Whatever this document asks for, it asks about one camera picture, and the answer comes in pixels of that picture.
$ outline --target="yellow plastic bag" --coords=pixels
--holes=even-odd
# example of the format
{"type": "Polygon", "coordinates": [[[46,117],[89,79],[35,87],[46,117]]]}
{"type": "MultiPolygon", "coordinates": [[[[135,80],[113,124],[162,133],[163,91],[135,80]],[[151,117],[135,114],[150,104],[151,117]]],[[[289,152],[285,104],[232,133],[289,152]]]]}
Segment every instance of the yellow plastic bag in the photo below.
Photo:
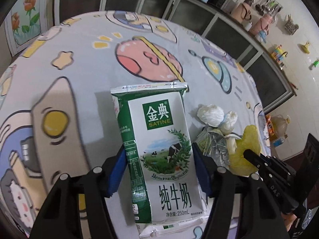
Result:
{"type": "Polygon", "coordinates": [[[260,156],[261,147],[257,127],[255,125],[246,126],[242,138],[236,139],[236,145],[235,153],[229,154],[230,171],[240,176],[248,176],[258,171],[258,169],[243,156],[246,149],[250,149],[260,156]]]}

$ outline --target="cow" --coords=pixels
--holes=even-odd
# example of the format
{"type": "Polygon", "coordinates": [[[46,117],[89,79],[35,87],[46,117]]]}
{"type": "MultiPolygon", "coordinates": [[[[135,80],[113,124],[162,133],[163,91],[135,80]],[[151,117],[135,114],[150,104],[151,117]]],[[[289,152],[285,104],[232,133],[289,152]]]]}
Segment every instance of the cow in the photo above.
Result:
{"type": "Polygon", "coordinates": [[[169,163],[173,155],[181,150],[181,143],[173,144],[168,149],[167,162],[169,163]]]}

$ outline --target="blue gripper pad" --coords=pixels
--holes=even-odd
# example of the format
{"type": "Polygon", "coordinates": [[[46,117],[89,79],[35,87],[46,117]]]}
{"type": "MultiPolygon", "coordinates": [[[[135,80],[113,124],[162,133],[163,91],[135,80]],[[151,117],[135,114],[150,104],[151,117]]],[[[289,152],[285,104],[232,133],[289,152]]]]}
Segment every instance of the blue gripper pad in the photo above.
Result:
{"type": "MultiPolygon", "coordinates": [[[[207,156],[202,156],[202,153],[196,143],[192,144],[192,148],[199,185],[202,188],[203,192],[205,192],[207,195],[210,195],[212,193],[212,189],[210,187],[211,179],[207,167],[203,161],[203,157],[207,156]]],[[[107,197],[111,197],[114,192],[117,192],[120,186],[121,179],[127,165],[124,146],[121,147],[116,156],[110,157],[105,161],[105,163],[103,164],[103,169],[107,170],[107,165],[113,165],[114,161],[114,166],[112,167],[108,175],[107,197]]]]}
{"type": "Polygon", "coordinates": [[[111,159],[112,157],[110,157],[106,160],[106,162],[115,160],[114,167],[112,168],[111,173],[108,175],[108,197],[112,196],[114,192],[117,192],[122,180],[123,173],[126,169],[127,160],[124,146],[122,146],[117,155],[113,157],[113,159],[111,159]]]}
{"type": "Polygon", "coordinates": [[[198,148],[197,143],[192,143],[192,148],[193,148],[193,155],[194,155],[194,161],[195,161],[196,176],[197,176],[199,185],[202,191],[209,196],[212,194],[212,189],[210,185],[211,178],[206,168],[206,165],[203,161],[203,157],[207,157],[207,156],[202,155],[201,151],[198,148]]]}

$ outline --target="toy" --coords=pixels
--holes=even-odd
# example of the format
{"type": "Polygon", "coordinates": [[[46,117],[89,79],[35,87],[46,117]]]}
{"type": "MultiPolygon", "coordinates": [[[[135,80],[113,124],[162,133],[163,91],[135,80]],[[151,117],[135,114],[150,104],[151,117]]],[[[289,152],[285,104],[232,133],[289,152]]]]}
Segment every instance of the toy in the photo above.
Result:
{"type": "Polygon", "coordinates": [[[315,62],[313,62],[311,64],[311,66],[309,66],[309,69],[312,70],[312,69],[316,68],[317,64],[319,64],[319,58],[317,58],[317,60],[315,62]]]}
{"type": "Polygon", "coordinates": [[[283,59],[283,57],[288,56],[288,52],[283,51],[281,47],[282,45],[276,47],[274,52],[272,53],[272,57],[277,61],[277,63],[279,63],[283,59]]]}
{"type": "Polygon", "coordinates": [[[301,50],[306,53],[306,54],[310,54],[309,50],[308,50],[308,47],[309,47],[310,43],[309,42],[306,42],[306,44],[304,45],[300,45],[300,48],[301,50]]]}

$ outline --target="table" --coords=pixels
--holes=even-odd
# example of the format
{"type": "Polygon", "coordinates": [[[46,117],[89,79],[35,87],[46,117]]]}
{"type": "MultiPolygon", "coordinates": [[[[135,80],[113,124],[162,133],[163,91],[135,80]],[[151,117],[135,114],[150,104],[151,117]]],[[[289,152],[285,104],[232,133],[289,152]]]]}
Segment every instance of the table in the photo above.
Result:
{"type": "MultiPolygon", "coordinates": [[[[198,108],[216,104],[225,113],[237,112],[234,136],[256,125],[262,153],[270,155],[254,80],[225,51],[156,17],[124,11],[79,15],[40,35],[0,79],[0,199],[27,233],[60,174],[86,174],[120,148],[110,88],[163,81],[189,85],[184,106],[192,141],[204,126],[198,108]]],[[[118,237],[138,238],[127,171],[106,204],[118,237]]],[[[84,226],[85,211],[81,217],[84,226]]],[[[204,226],[179,236],[199,238],[204,226]]]]}

